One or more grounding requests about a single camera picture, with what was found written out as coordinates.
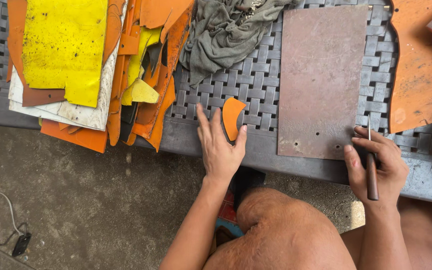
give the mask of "concrete floor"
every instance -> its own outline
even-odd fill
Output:
[[[0,127],[0,192],[33,238],[1,249],[0,269],[157,269],[205,174],[202,160],[118,144],[105,154]],[[271,173],[267,184],[326,214],[339,232],[364,224],[347,186]],[[0,242],[12,232],[0,197]]]

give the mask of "knife handle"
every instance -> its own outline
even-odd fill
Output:
[[[378,182],[376,178],[376,156],[374,153],[368,153],[366,182],[368,185],[368,199],[371,201],[379,200]]]

